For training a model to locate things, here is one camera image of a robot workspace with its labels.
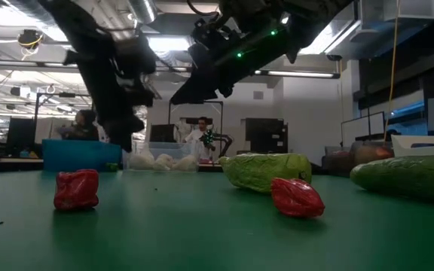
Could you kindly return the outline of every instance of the green table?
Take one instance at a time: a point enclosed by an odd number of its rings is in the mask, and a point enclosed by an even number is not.
[[[221,173],[101,174],[96,210],[62,214],[54,176],[0,174],[0,270],[434,270],[434,206],[345,178],[315,176],[304,221]]]

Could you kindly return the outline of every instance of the green cucumber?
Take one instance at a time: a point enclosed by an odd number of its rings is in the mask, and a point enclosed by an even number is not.
[[[434,156],[362,164],[351,171],[351,180],[372,192],[434,202]]]

